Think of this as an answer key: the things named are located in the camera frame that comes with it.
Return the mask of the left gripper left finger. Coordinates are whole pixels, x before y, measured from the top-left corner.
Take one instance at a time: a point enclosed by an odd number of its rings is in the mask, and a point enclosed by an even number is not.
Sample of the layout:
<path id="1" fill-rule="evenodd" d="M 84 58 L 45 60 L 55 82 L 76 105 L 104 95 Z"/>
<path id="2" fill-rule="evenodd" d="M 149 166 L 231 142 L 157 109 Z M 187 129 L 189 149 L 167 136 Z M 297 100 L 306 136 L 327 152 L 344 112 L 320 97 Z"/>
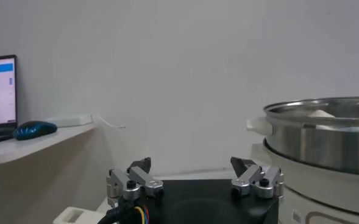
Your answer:
<path id="1" fill-rule="evenodd" d="M 111 208 L 118 207 L 120 201 L 135 203 L 143 195 L 160 198 L 164 195 L 164 184 L 150 176 L 152 160 L 150 157 L 133 161 L 126 171 L 110 169 L 106 176 L 107 203 Z"/>

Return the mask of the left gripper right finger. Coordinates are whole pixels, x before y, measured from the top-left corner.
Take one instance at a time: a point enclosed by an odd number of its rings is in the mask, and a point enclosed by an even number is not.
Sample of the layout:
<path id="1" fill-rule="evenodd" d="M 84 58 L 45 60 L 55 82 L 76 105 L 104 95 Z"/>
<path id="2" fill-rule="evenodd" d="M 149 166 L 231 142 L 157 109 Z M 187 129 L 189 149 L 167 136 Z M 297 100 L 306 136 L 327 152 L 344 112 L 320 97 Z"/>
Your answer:
<path id="1" fill-rule="evenodd" d="M 283 197 L 285 179 L 281 168 L 264 169 L 251 159 L 237 157 L 231 157 L 230 163 L 236 174 L 231 180 L 232 194 L 236 198 L 245 197 L 252 191 L 262 199 Z"/>

